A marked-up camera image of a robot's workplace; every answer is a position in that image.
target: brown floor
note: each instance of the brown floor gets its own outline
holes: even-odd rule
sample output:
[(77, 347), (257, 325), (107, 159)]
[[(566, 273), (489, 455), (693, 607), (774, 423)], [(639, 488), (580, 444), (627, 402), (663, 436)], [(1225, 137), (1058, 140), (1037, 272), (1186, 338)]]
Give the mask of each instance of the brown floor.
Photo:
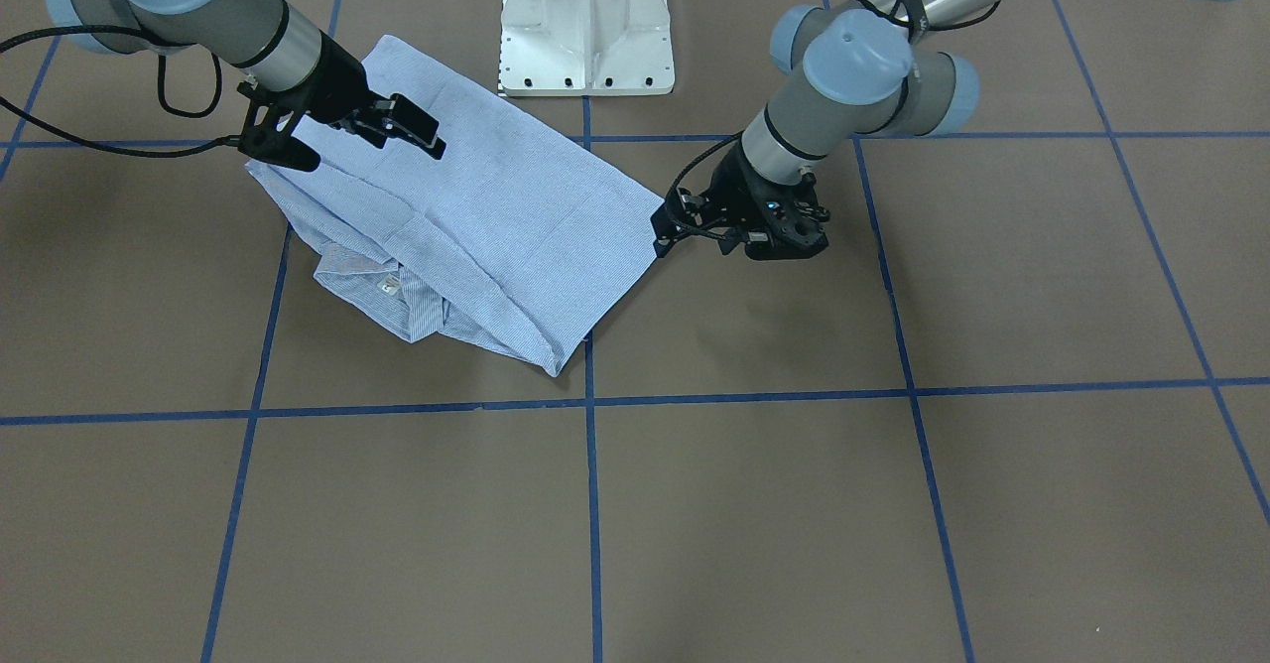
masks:
[[(659, 193), (822, 3), (669, 1), (669, 97), (517, 102)], [(292, 3), (495, 84), (498, 0)], [(554, 380), (325, 292), (236, 152), (0, 114), (0, 660), (1270, 659), (1265, 25), (1008, 0), (931, 38), (980, 71), (963, 133), (846, 144), (828, 251), (687, 243)], [(0, 93), (88, 137), (241, 119), (48, 53)]]

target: cloth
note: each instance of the cloth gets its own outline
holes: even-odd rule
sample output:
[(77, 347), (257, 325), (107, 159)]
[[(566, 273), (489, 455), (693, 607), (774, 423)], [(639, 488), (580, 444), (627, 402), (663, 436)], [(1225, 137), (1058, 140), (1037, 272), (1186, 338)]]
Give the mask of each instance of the cloth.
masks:
[(441, 123), (444, 157), (305, 119), (315, 171), (246, 170), (321, 255), (314, 278), (413, 343), (428, 334), (559, 375), (654, 259), (660, 198), (394, 36), (363, 61), (371, 89)]

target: white plastic base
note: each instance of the white plastic base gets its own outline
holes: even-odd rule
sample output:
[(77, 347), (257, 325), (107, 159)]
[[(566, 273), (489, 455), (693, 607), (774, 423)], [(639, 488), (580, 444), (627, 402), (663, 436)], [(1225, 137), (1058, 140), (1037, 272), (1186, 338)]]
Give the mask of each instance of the white plastic base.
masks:
[[(503, 0), (499, 94), (577, 98), (671, 93), (674, 57), (665, 0), (606, 0), (605, 6), (597, 1), (521, 0), (509, 11), (508, 0)], [(626, 15), (613, 15), (613, 6), (624, 4)]]

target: white bracket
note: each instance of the white bracket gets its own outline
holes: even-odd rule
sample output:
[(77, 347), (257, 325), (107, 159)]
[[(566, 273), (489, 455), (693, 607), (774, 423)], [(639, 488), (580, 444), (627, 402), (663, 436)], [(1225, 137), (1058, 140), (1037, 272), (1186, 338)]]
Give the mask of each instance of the white bracket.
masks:
[(499, 94), (667, 94), (674, 88), (665, 0), (503, 0)]

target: robotic arm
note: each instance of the robotic arm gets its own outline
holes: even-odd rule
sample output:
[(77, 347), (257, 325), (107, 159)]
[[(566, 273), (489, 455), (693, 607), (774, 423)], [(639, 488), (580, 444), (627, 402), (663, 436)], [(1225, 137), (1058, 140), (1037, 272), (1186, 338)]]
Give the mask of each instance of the robotic arm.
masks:
[(366, 70), (286, 0), (46, 0), (58, 25), (114, 25), (132, 34), (72, 39), (107, 53), (170, 52), (201, 43), (248, 75), (239, 91), (251, 105), (236, 146), (273, 165), (316, 170), (320, 156), (292, 137), (301, 116), (348, 130), (376, 147), (404, 138), (439, 160), (437, 121), (394, 94), (382, 98)]
[(658, 257), (688, 236), (715, 239), (725, 255), (744, 245), (754, 260), (806, 259), (824, 250), (822, 224), (829, 212), (817, 202), (817, 164), (855, 133), (925, 137), (965, 124), (979, 97), (975, 71), (960, 57), (913, 44), (998, 1), (792, 8), (771, 42), (789, 79), (739, 135), (700, 197), (676, 180), (653, 216)]

